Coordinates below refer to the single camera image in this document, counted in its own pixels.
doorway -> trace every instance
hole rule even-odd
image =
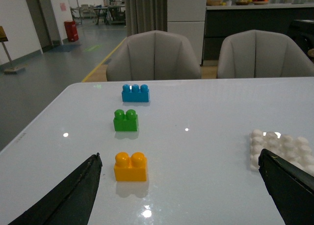
[[[45,20],[45,15],[43,12],[43,8],[41,6],[40,0],[26,0],[27,6],[31,15],[31,18],[33,20],[35,30],[40,42],[40,46],[43,50],[43,52],[47,52],[51,49],[53,49],[53,43],[52,39],[49,33],[49,29],[47,27],[47,22]]]

white lego baseplate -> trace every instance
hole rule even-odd
[[[296,167],[314,176],[314,156],[309,141],[304,137],[293,139],[287,134],[262,132],[255,129],[250,134],[250,167],[259,169],[259,156],[262,149],[268,149]]]

gray floor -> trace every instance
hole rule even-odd
[[[80,45],[70,52],[46,52],[21,66],[17,75],[0,74],[0,150],[67,86],[81,82],[126,37],[124,25],[78,25]]]

dark gray cabinet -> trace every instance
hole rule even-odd
[[[203,60],[218,60],[229,35],[252,29],[287,34],[295,19],[314,19],[314,7],[207,10]]]

green floor marking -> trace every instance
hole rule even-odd
[[[91,47],[88,47],[86,49],[84,49],[85,52],[91,52],[91,51],[94,51],[96,49],[98,49],[99,47],[101,47],[101,45],[93,45]]]

